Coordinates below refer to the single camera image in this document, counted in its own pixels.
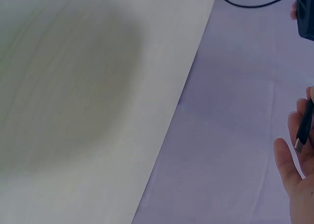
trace purple fabric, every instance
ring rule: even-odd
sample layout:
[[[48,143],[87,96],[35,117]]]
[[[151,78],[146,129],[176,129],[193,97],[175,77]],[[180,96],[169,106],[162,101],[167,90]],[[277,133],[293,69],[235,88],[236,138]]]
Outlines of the purple fabric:
[[[216,0],[133,224],[290,223],[272,143],[314,83],[291,5]]]

